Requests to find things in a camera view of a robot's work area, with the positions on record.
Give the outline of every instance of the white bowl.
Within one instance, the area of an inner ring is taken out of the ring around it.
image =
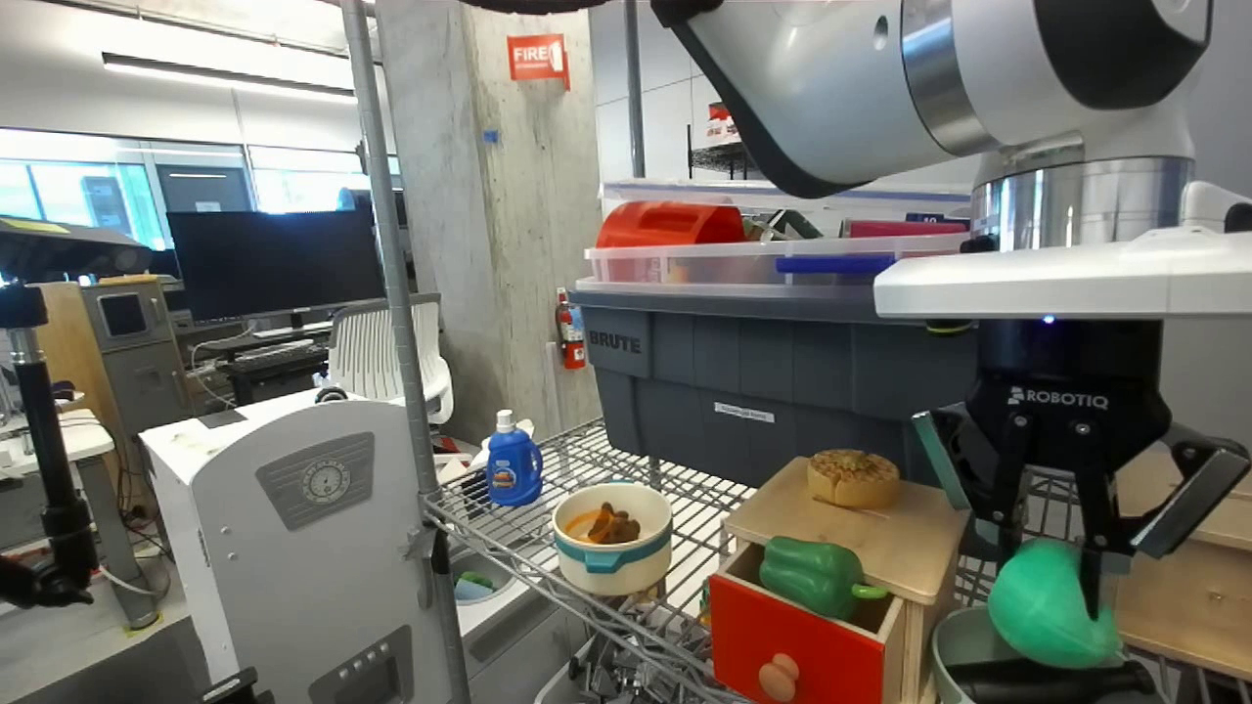
[[[599,503],[616,503],[637,521],[629,542],[590,542],[586,533]],[[573,491],[553,512],[561,576],[586,593],[637,593],[665,580],[674,559],[674,509],[648,485],[596,485]]]

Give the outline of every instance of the concrete pillar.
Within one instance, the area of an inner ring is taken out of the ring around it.
[[[561,32],[573,90],[507,78],[507,36]],[[599,144],[586,15],[492,15],[459,0],[381,0],[384,74],[417,286],[444,292],[459,425],[496,405],[540,435],[599,417],[590,373],[553,348],[556,290],[586,272]]]

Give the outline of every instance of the computer monitor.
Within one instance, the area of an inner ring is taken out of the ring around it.
[[[183,216],[180,270],[193,319],[384,297],[369,216]]]

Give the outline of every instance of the red sign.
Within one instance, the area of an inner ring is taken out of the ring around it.
[[[562,36],[507,36],[507,78],[573,87]]]

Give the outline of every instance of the gray plastic bin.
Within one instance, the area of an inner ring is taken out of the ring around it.
[[[789,457],[878,451],[935,485],[907,417],[969,400],[974,331],[878,319],[870,286],[625,290],[583,280],[612,446],[762,485]]]

